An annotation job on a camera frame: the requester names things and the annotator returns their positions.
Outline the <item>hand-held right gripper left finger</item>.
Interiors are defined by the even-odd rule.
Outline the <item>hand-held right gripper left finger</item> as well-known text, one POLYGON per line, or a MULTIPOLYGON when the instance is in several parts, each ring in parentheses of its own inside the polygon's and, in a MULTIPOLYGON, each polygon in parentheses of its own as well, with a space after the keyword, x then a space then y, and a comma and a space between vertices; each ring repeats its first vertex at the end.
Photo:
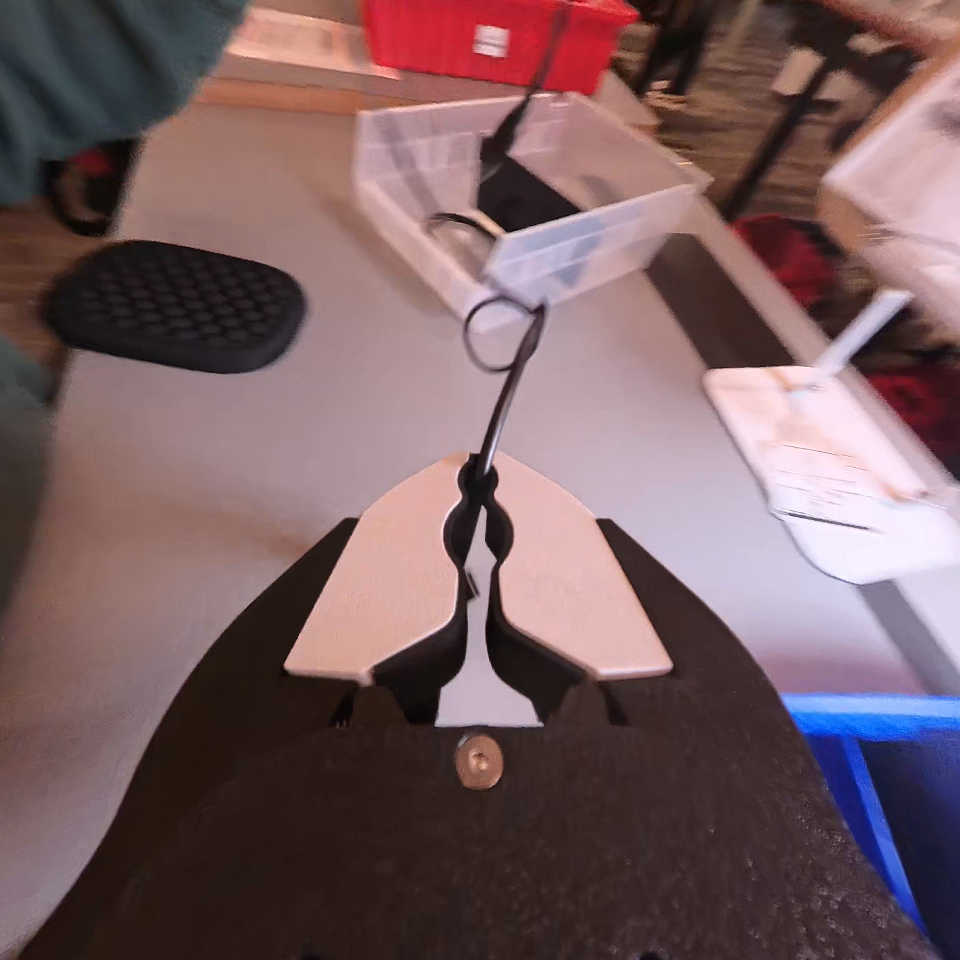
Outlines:
POLYGON ((465 559, 450 526, 470 509, 455 453, 394 486, 357 520, 284 670, 389 690, 412 724, 436 723, 467 649, 465 559))

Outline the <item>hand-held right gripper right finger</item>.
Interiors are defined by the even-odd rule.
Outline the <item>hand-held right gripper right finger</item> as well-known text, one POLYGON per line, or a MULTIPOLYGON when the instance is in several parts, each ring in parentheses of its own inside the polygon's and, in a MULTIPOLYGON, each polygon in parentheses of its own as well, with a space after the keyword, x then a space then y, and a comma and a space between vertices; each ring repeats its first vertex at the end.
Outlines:
POLYGON ((488 658, 541 724, 582 683, 646 681, 673 671, 597 517, 506 454, 493 462, 486 546, 495 559, 488 658))

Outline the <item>slim black usb hub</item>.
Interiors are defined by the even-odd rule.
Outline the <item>slim black usb hub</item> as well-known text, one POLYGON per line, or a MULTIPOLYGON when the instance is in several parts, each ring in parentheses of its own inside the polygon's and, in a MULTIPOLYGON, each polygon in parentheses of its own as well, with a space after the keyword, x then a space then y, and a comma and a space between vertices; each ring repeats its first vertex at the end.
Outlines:
MULTIPOLYGON (((492 135, 483 139, 479 153, 480 164, 482 161, 493 157, 502 155, 511 157, 511 150, 524 117, 534 98, 544 88, 547 75, 569 21, 570 10, 569 2, 559 2, 546 51, 536 69, 534 78, 520 104, 507 115, 492 135)), ((486 428, 481 450, 478 454, 471 455, 462 473, 465 482, 466 506, 456 516, 453 526, 449 530, 452 536, 453 557, 460 563, 466 561, 473 545, 480 510, 488 507, 488 501, 492 497, 494 489, 493 474, 495 472, 494 460, 506 426, 507 417, 520 386, 523 372, 541 342, 548 316, 548 306, 545 302, 534 305, 529 296, 510 292, 499 282, 495 282, 495 287, 496 294, 473 307, 463 323, 463 345, 471 362, 486 374, 505 374, 507 378, 486 428), (529 320, 526 333, 523 335, 513 359, 504 366, 492 366, 483 360, 474 348, 472 340, 472 323, 475 317, 483 309, 491 306, 508 306, 519 314, 526 316, 529 320)))

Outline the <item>blue plastic bin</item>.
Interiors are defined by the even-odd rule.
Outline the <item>blue plastic bin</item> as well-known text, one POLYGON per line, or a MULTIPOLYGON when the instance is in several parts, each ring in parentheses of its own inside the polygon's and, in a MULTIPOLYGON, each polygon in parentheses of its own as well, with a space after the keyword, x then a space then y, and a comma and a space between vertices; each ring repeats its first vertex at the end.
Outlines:
POLYGON ((855 841, 943 958, 959 957, 959 700, 786 694, 855 841))

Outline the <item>clear plastic bin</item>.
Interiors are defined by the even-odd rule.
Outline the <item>clear plastic bin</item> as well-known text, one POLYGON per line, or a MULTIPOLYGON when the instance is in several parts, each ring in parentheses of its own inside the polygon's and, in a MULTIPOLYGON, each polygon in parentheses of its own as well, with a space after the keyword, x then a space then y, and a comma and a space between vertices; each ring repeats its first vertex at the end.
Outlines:
POLYGON ((357 115, 356 203, 386 244, 459 320, 496 282, 558 306, 647 268, 712 178, 581 94, 539 94, 510 156, 582 212, 505 233, 476 207, 480 150, 508 98, 357 115))

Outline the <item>person's left forearm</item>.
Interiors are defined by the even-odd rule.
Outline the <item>person's left forearm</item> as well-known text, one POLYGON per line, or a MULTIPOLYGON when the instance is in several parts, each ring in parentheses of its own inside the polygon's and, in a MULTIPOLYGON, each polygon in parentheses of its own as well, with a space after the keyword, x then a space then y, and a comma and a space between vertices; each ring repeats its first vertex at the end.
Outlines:
POLYGON ((1 204, 40 191, 41 168, 138 139, 218 65, 251 2, 3 1, 1 204))

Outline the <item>white document stand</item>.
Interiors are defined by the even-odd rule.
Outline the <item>white document stand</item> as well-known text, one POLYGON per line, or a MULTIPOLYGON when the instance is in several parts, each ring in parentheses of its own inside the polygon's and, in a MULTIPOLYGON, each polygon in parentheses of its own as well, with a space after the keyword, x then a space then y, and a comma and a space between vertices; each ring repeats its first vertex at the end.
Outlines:
POLYGON ((853 234, 854 252, 879 283, 834 343, 812 366, 721 368, 703 377, 772 516, 762 452, 775 441, 826 441, 899 490, 943 495, 944 510, 910 510, 891 534, 778 519, 816 569, 856 586, 958 566, 954 496, 922 478, 845 381, 855 354, 906 306, 958 333, 958 107, 953 52, 894 94, 824 177, 827 225, 853 234))

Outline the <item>small line drawing paper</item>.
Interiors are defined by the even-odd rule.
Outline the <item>small line drawing paper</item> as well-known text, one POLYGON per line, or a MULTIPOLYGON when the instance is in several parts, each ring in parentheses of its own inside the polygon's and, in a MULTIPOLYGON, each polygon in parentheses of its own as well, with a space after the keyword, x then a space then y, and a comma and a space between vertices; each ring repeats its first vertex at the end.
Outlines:
POLYGON ((830 448, 825 440, 767 443, 761 463, 770 512, 784 522, 887 535, 910 511, 946 509, 942 494, 891 486, 857 457, 830 448))

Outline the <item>person's teal sweatshirt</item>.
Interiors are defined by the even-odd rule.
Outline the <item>person's teal sweatshirt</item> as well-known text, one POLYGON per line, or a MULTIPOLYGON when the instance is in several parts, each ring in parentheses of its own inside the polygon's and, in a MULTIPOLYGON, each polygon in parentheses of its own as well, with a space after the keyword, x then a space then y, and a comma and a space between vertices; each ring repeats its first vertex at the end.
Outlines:
POLYGON ((1 617, 18 591, 49 475, 59 379, 1 337, 1 617))

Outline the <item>red bag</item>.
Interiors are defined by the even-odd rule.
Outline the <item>red bag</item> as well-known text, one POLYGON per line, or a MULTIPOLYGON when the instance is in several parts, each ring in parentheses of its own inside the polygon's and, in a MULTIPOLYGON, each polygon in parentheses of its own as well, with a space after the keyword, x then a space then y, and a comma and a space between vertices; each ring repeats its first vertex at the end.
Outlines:
POLYGON ((959 479, 958 349, 913 351, 908 361, 865 373, 943 467, 959 479))
POLYGON ((731 226, 803 309, 821 306, 834 291, 842 254, 817 223, 762 213, 737 218, 731 226))

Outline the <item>black divider panel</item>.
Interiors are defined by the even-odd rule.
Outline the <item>black divider panel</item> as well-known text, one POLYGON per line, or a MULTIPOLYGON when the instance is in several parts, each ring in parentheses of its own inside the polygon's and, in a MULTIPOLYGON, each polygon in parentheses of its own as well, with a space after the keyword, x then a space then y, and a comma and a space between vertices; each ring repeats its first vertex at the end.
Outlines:
POLYGON ((508 154, 482 160, 476 208, 505 234, 515 234, 582 212, 508 154))

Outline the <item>grey side table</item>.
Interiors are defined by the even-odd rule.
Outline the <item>grey side table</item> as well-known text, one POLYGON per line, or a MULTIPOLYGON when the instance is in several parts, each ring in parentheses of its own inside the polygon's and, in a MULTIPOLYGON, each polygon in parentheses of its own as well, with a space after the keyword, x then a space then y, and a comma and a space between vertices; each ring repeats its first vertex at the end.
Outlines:
MULTIPOLYGON (((364 30, 359 2, 252 2, 244 20, 254 6, 340 21, 364 30)), ((402 76, 397 74, 397 79, 390 79, 308 69, 236 57, 225 48, 195 101, 239 109, 352 115, 409 104, 402 76)))

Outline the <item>wooden standing desk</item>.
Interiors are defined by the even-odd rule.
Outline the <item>wooden standing desk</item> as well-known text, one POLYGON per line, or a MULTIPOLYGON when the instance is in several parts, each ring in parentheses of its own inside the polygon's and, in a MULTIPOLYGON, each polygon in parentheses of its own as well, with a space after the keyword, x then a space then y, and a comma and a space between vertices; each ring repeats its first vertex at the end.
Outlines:
POLYGON ((817 1, 811 5, 818 12, 806 24, 807 37, 820 63, 788 102, 721 204, 721 215, 729 224, 750 207, 834 74, 846 71, 883 103, 918 67, 930 66, 958 40, 958 2, 817 1))

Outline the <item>red plastic bin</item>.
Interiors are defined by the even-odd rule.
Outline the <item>red plastic bin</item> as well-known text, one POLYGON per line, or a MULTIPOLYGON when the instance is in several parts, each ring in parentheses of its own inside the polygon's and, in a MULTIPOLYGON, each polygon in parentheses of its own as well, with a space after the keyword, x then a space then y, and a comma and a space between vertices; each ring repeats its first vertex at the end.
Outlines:
POLYGON ((593 95, 623 32, 622 1, 366 1, 371 59, 390 69, 593 95))

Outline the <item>printed paper sheet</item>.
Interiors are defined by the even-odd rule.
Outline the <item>printed paper sheet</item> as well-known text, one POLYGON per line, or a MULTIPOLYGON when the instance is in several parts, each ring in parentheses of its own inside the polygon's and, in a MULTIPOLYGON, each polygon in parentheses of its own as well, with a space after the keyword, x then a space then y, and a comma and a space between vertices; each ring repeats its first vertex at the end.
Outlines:
POLYGON ((253 6, 226 53, 265 63, 396 80, 396 70, 371 59, 362 27, 253 6))

